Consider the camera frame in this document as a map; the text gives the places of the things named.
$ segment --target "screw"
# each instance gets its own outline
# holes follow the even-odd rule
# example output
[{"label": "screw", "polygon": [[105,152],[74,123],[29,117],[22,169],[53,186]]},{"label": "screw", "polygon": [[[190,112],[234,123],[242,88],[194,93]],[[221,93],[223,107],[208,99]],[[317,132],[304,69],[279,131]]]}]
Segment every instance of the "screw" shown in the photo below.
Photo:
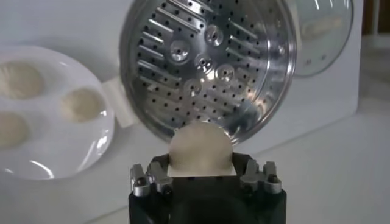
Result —
[{"label": "screw", "polygon": [[139,185],[139,186],[144,186],[144,185],[146,185],[146,179],[145,179],[145,177],[140,177],[139,179],[137,179],[136,183],[137,183],[137,185]]},{"label": "screw", "polygon": [[272,183],[272,184],[279,183],[278,176],[276,176],[275,174],[269,175],[267,181]]}]

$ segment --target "metal clamp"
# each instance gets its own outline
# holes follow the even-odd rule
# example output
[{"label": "metal clamp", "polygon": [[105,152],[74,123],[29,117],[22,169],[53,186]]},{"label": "metal clamp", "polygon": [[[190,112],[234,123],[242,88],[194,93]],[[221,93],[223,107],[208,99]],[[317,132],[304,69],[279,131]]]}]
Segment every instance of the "metal clamp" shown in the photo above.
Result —
[{"label": "metal clamp", "polygon": [[256,161],[253,159],[248,160],[245,174],[239,178],[241,187],[249,186],[253,191],[257,191],[259,181],[258,173],[259,170]]},{"label": "metal clamp", "polygon": [[170,194],[172,191],[173,178],[164,173],[159,162],[152,162],[149,165],[149,175],[152,177],[153,182],[156,185],[157,192],[161,194]]},{"label": "metal clamp", "polygon": [[267,162],[263,167],[265,174],[264,190],[270,194],[279,194],[282,191],[282,181],[276,175],[275,162]]},{"label": "metal clamp", "polygon": [[133,195],[144,197],[150,194],[151,184],[145,175],[141,164],[133,165],[130,169],[130,181]]}]

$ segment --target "glass lid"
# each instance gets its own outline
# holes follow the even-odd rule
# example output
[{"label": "glass lid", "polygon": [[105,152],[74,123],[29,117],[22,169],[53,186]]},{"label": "glass lid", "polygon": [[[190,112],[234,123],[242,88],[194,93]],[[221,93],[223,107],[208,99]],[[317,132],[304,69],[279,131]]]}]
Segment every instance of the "glass lid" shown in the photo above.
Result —
[{"label": "glass lid", "polygon": [[333,64],[346,45],[353,22],[352,0],[287,2],[297,32],[296,75],[318,74]]}]

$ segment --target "white handle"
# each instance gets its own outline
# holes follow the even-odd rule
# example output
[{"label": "white handle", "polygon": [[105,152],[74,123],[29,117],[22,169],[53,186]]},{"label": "white handle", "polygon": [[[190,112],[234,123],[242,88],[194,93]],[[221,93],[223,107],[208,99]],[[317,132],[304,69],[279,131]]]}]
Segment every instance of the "white handle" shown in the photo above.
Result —
[{"label": "white handle", "polygon": [[102,86],[111,107],[114,109],[119,125],[122,128],[127,128],[139,123],[140,120],[138,120],[129,101],[127,101],[121,78],[115,77],[103,83]]}]

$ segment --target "metal rim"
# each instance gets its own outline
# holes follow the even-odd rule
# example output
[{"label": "metal rim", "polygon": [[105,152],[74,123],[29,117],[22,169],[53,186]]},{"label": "metal rim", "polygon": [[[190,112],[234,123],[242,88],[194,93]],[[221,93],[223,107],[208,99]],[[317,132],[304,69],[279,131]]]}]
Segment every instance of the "metal rim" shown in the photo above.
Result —
[{"label": "metal rim", "polygon": [[[165,141],[170,141],[172,137],[172,133],[168,134],[159,130],[158,127],[156,127],[155,124],[150,123],[149,121],[153,119],[153,117],[150,117],[149,114],[145,111],[144,108],[140,107],[140,103],[137,102],[136,98],[134,97],[135,92],[133,91],[132,87],[129,86],[129,83],[133,81],[132,76],[135,76],[136,69],[130,66],[129,61],[131,61],[131,57],[134,57],[134,52],[131,50],[134,50],[133,43],[134,40],[138,39],[133,32],[135,30],[135,27],[139,25],[140,20],[144,19],[143,15],[145,12],[143,9],[145,7],[150,7],[151,5],[156,5],[156,4],[167,4],[166,1],[154,1],[154,0],[139,0],[136,1],[132,8],[130,9],[123,30],[122,30],[122,35],[121,35],[121,41],[120,41],[120,46],[119,46],[119,51],[120,51],[120,59],[121,59],[121,77],[122,77],[122,82],[125,87],[125,91],[127,93],[127,97],[129,99],[130,104],[133,106],[133,109],[135,110],[136,114],[140,118],[141,121],[143,121],[143,124],[155,135],[158,137],[162,138]],[[279,91],[280,93],[277,94],[277,97],[273,99],[272,106],[266,110],[266,112],[261,116],[257,118],[257,121],[255,125],[251,126],[246,130],[245,132],[239,133],[239,135],[235,135],[233,132],[229,132],[227,130],[228,135],[231,137],[232,143],[237,144],[240,142],[243,142],[253,136],[255,133],[257,133],[260,129],[262,129],[266,123],[270,120],[270,118],[275,114],[275,112],[278,110],[281,102],[286,96],[286,93],[288,91],[288,88],[291,84],[292,76],[294,74],[295,70],[295,65],[296,65],[296,41],[295,41],[295,30],[294,26],[292,26],[291,21],[292,21],[292,16],[290,15],[288,11],[288,6],[285,4],[283,1],[276,1],[275,3],[277,5],[277,10],[278,13],[281,14],[283,17],[283,31],[286,33],[286,41],[285,41],[285,46],[287,47],[284,49],[284,52],[286,55],[288,55],[286,59],[286,68],[285,72],[283,72],[282,75],[280,74],[273,74],[275,76],[279,75],[279,77],[283,77],[283,85],[280,86]],[[206,26],[205,29],[211,29],[211,26]],[[271,71],[267,70],[267,74],[264,75],[265,77],[270,76]],[[251,99],[251,103],[254,103],[257,99],[260,98],[262,95],[262,92],[258,92],[257,96],[253,99]]]}]

